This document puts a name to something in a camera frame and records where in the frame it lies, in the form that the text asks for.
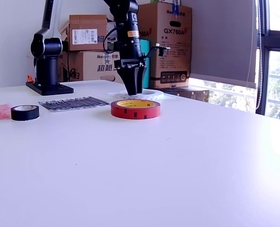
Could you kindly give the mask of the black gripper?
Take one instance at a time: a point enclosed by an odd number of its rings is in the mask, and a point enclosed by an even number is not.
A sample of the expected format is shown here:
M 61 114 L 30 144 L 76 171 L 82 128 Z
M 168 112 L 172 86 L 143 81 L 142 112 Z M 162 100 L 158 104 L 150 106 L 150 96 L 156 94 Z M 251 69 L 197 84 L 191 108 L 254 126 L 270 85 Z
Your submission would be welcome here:
M 115 60 L 114 68 L 118 70 L 128 95 L 132 96 L 142 93 L 144 77 L 147 71 L 145 56 Z

